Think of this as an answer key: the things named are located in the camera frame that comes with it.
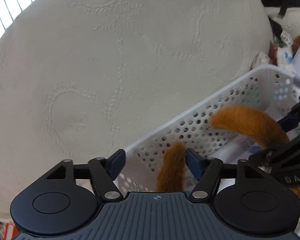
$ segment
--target ribbed gray surface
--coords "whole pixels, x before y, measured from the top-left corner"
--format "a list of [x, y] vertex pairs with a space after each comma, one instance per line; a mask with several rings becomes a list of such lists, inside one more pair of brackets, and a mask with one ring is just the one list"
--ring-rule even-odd
[[[104, 205], [85, 228], [58, 240], [261, 240], [223, 225], [207, 204], [189, 202], [183, 193], [130, 193], [119, 203]], [[33, 240], [21, 233], [15, 240]], [[270, 238], [296, 240], [294, 233]]]

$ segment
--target crosshair symbol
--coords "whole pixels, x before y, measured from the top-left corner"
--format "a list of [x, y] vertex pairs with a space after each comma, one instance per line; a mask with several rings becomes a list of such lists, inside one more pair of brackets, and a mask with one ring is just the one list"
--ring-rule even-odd
[[158, 200], [162, 199], [162, 197], [161, 197], [161, 196], [159, 196], [159, 195], [155, 195], [153, 198], [154, 198], [156, 201], [158, 201]]

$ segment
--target perforated basket wall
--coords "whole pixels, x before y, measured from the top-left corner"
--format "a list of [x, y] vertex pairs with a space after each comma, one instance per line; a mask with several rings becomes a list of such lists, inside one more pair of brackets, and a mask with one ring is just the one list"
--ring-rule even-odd
[[[183, 141], [202, 156], [211, 155], [237, 135], [210, 127], [215, 111], [237, 104], [264, 111], [272, 102], [287, 111], [295, 104], [292, 86], [293, 76], [276, 66], [264, 65], [248, 72], [127, 147], [126, 165], [117, 180], [119, 189], [124, 195], [128, 191], [153, 192], [164, 151], [174, 141]], [[194, 181], [189, 178], [186, 184]]]

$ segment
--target metal screw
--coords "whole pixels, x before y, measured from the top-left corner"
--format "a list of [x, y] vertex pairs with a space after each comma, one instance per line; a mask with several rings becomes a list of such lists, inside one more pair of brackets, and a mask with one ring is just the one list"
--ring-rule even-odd
[[107, 193], [105, 193], [105, 197], [108, 199], [115, 199], [120, 197], [120, 193], [116, 191], [108, 191]]
[[192, 196], [195, 198], [206, 198], [208, 196], [208, 193], [206, 193], [205, 191], [195, 191], [192, 193]]

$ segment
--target white plastic basket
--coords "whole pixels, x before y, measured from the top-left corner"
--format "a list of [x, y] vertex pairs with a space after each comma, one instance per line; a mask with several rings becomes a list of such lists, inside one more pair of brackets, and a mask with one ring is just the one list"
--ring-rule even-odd
[[[187, 147], [202, 156], [211, 155], [224, 145], [231, 144], [237, 136], [210, 127], [210, 116], [215, 111], [225, 105], [240, 104], [262, 111], [275, 105], [279, 111], [286, 112], [295, 104], [292, 86], [293, 75], [273, 65], [248, 72], [127, 147], [126, 165], [117, 179], [119, 189], [123, 194], [128, 191], [153, 192], [163, 152], [174, 141], [185, 142]], [[186, 187], [194, 183], [195, 179], [190, 175]], [[296, 233], [300, 236], [300, 220]]]

